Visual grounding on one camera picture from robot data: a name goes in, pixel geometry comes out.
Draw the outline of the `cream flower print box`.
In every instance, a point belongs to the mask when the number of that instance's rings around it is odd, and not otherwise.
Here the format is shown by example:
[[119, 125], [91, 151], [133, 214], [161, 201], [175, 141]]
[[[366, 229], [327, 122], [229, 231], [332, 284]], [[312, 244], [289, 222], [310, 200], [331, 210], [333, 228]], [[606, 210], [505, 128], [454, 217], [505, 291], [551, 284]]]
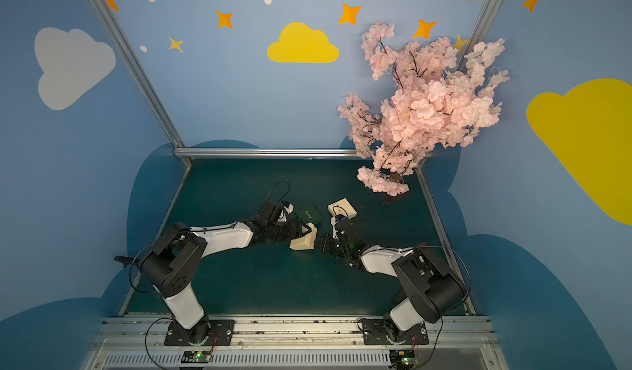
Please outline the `cream flower print box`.
[[340, 219], [353, 219], [357, 216], [357, 212], [352, 204], [347, 200], [347, 198], [343, 198], [342, 200], [338, 200], [328, 206], [329, 213], [332, 215], [334, 220]]

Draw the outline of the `front aluminium rail base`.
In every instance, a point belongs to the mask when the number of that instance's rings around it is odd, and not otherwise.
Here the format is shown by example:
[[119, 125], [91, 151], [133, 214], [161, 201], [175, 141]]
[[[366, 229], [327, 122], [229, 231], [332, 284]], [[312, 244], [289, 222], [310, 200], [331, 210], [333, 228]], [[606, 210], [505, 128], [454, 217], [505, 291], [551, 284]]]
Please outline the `front aluminium rail base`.
[[[361, 316], [217, 316], [205, 346], [168, 346], [162, 317], [102, 322], [84, 369], [390, 369], [390, 350], [410, 350], [413, 369], [507, 369], [487, 317], [444, 317], [426, 324], [428, 345], [365, 345]], [[208, 364], [182, 364], [185, 351], [210, 351]]]

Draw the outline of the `left green circuit board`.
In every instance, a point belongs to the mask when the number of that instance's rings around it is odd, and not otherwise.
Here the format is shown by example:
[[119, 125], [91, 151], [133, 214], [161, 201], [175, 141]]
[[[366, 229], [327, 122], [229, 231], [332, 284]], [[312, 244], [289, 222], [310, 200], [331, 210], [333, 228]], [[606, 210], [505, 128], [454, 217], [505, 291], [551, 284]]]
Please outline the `left green circuit board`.
[[181, 357], [182, 364], [208, 364], [212, 362], [210, 351], [185, 351]]

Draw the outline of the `green circuit board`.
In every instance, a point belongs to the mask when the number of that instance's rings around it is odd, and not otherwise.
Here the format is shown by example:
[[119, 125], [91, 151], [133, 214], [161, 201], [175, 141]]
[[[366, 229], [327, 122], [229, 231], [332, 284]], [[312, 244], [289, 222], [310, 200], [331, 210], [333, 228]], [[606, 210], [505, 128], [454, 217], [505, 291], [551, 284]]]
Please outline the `green circuit board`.
[[390, 350], [389, 368], [394, 370], [411, 370], [420, 364], [419, 358], [410, 350]]
[[185, 351], [181, 357], [182, 364], [208, 364], [212, 362], [210, 351]]

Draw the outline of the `aluminium left frame post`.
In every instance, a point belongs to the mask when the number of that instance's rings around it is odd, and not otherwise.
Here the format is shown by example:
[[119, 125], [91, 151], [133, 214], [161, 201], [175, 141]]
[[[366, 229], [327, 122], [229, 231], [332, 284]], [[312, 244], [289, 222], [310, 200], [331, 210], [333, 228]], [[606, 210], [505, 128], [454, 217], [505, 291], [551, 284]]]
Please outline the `aluminium left frame post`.
[[110, 8], [106, 0], [87, 0], [96, 16], [103, 25], [105, 31], [110, 36], [125, 65], [128, 67], [133, 79], [140, 88], [149, 107], [161, 124], [162, 129], [174, 146], [174, 151], [184, 148], [184, 141], [175, 127], [169, 113], [162, 103], [158, 93], [147, 76], [143, 66], [133, 49], [131, 42], [118, 22], [114, 11]]

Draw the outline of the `aluminium back frame rail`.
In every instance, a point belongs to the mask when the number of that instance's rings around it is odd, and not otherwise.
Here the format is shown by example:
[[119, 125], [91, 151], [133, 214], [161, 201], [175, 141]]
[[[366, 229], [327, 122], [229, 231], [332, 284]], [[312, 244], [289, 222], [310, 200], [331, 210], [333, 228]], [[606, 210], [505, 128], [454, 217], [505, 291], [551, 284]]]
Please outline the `aluminium back frame rail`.
[[175, 148], [174, 155], [191, 159], [357, 159], [353, 149]]

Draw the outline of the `pink cherry blossom tree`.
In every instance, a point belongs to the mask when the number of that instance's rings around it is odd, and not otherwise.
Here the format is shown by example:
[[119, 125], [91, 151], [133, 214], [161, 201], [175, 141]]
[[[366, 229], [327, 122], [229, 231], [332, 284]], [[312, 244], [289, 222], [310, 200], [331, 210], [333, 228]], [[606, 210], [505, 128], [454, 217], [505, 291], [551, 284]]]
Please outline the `pink cherry blossom tree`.
[[396, 197], [408, 192], [404, 177], [434, 149], [466, 147], [480, 130], [500, 121], [496, 88], [509, 80], [508, 70], [493, 67], [505, 50], [505, 39], [479, 42], [457, 69], [459, 49], [448, 38], [429, 45], [409, 42], [400, 49], [385, 44], [394, 35], [391, 24], [374, 24], [363, 34], [361, 47], [372, 77], [391, 75], [396, 91], [379, 113], [357, 95], [345, 97], [337, 111], [351, 129], [349, 139], [361, 159], [357, 178], [373, 192]]

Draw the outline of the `right green circuit board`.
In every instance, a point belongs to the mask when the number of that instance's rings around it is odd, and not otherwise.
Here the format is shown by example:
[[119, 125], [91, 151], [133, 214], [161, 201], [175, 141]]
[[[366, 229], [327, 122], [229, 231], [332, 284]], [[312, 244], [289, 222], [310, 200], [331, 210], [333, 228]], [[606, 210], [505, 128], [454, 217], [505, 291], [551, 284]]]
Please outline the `right green circuit board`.
[[390, 350], [389, 368], [394, 370], [411, 370], [420, 364], [419, 358], [410, 350]]

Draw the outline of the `aluminium frame post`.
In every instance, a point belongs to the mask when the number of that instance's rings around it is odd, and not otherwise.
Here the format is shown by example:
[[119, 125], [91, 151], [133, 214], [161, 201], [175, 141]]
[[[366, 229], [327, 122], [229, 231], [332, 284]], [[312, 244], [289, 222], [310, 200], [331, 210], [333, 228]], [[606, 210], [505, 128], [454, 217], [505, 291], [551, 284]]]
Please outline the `aluminium frame post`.
[[458, 60], [457, 70], [465, 72], [466, 62], [465, 56], [472, 52], [474, 46], [483, 41], [487, 36], [490, 27], [493, 24], [495, 16], [502, 4], [503, 0], [485, 0], [482, 10], [477, 18], [472, 33], [462, 49], [461, 56]]
[[96, 16], [103, 25], [105, 31], [110, 36], [125, 65], [128, 67], [133, 79], [140, 88], [149, 107], [161, 124], [162, 129], [174, 146], [174, 151], [184, 148], [184, 141], [175, 127], [169, 113], [162, 103], [158, 93], [147, 76], [143, 66], [133, 49], [131, 42], [118, 22], [114, 11], [110, 8], [106, 0], [87, 0]]

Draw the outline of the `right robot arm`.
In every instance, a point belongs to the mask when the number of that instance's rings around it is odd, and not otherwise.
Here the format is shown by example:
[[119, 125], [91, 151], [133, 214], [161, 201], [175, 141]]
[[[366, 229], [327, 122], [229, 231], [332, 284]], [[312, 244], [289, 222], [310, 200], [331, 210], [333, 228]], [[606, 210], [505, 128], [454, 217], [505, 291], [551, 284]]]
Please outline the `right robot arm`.
[[426, 323], [440, 321], [467, 299], [466, 283], [432, 246], [369, 245], [346, 218], [336, 218], [332, 229], [331, 236], [316, 239], [316, 249], [355, 270], [394, 277], [402, 287], [402, 300], [383, 319], [360, 320], [366, 345], [427, 345]]

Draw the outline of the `white lift-off lid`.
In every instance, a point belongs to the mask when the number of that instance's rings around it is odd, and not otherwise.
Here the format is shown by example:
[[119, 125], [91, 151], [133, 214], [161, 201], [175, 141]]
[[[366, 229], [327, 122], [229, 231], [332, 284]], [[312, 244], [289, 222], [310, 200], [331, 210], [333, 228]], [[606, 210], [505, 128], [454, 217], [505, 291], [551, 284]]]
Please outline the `white lift-off lid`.
[[317, 228], [312, 223], [307, 223], [309, 232], [305, 233], [299, 238], [291, 240], [290, 248], [293, 251], [313, 250], [315, 246], [315, 240], [317, 237]]

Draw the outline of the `aluminium right frame post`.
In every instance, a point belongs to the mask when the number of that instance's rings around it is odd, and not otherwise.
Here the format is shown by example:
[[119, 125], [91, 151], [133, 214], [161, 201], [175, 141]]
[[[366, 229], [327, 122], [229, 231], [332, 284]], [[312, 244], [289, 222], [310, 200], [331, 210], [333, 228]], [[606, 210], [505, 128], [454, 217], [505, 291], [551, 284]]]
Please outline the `aluminium right frame post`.
[[466, 62], [465, 56], [472, 52], [474, 46], [483, 41], [487, 36], [490, 27], [493, 24], [495, 16], [502, 4], [503, 0], [485, 0], [482, 10], [477, 18], [472, 33], [462, 49], [461, 56], [458, 60], [457, 70], [465, 72]]

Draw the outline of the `green jewelry box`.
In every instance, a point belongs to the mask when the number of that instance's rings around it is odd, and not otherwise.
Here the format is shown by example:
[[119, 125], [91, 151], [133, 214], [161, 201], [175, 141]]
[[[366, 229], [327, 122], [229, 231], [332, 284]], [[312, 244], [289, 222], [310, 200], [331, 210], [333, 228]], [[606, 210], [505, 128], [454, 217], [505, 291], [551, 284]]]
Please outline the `green jewelry box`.
[[297, 217], [305, 224], [318, 225], [322, 222], [323, 216], [315, 205], [307, 205], [296, 212]]

